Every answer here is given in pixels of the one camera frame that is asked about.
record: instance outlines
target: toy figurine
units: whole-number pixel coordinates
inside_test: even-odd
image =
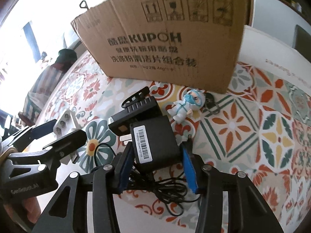
[[[172,108],[167,112],[173,117],[173,119],[180,124],[193,114],[193,110],[199,110],[204,106],[205,95],[203,92],[197,89],[189,90],[183,97],[182,101],[176,101],[173,103]]]

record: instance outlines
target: floral tablecloth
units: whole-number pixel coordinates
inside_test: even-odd
[[[86,52],[82,61],[60,86],[51,99],[45,121],[58,118],[64,109],[76,113],[88,141],[107,142],[116,151],[125,146],[107,125],[107,119],[121,111],[125,98],[150,87],[167,114],[171,104],[190,88],[168,83],[107,77],[91,55]],[[227,94],[213,93],[220,113],[212,115],[205,109],[192,118],[176,124],[170,117],[178,143],[188,134],[195,136],[194,153],[206,163],[227,173],[244,171],[259,189],[278,218],[284,231],[293,232],[311,207],[311,98],[288,81],[270,72],[238,62]],[[94,167],[94,149],[79,150],[77,164],[89,172]],[[109,163],[113,155],[99,148],[97,160]],[[157,179],[177,176],[182,165],[157,171]],[[120,198],[167,223],[195,229],[199,209],[197,203],[185,203],[180,217],[171,216],[153,193],[127,191]],[[178,210],[171,204],[173,211]],[[222,232],[227,231],[228,198],[224,195]]]

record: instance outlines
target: barcode label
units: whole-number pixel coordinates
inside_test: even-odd
[[[137,148],[137,154],[139,162],[147,163],[152,161],[152,156],[150,152],[150,147],[148,143],[146,128],[144,125],[135,127],[134,129],[135,134],[135,142]]]

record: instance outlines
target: brown cardboard box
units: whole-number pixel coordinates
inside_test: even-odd
[[[71,24],[106,75],[225,93],[248,0],[107,0]]]

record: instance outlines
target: power adapter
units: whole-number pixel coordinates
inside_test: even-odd
[[[140,173],[150,173],[181,162],[181,152],[167,116],[132,123],[130,129]]]

